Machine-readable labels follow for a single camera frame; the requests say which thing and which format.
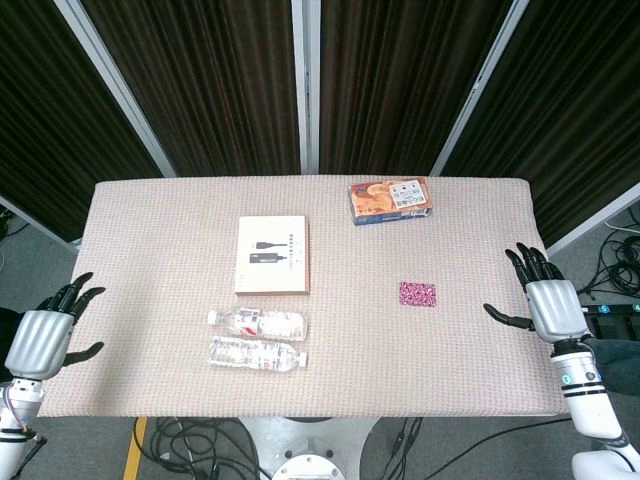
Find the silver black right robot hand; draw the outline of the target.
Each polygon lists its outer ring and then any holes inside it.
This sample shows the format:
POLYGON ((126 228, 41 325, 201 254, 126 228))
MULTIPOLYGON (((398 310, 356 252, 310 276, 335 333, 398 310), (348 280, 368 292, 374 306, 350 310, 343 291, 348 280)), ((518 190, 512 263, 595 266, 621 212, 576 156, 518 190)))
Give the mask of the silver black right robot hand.
POLYGON ((530 318, 509 316, 485 303, 483 309, 495 321, 535 332, 549 344, 579 341, 591 336, 577 292, 558 267, 534 247, 516 243, 518 252, 505 250, 525 293, 530 318))

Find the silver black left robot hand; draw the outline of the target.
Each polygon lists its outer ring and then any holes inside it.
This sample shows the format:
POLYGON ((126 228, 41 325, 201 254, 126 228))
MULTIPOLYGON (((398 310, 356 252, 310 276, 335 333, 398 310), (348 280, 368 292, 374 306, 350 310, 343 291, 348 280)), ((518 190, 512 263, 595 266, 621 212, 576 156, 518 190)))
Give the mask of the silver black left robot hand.
POLYGON ((31 310, 1 310, 2 381, 48 380, 62 368, 88 361, 101 352, 102 341, 85 350, 69 350, 80 317, 91 300, 105 291, 103 287, 81 291, 92 277, 91 272, 80 275, 31 310))

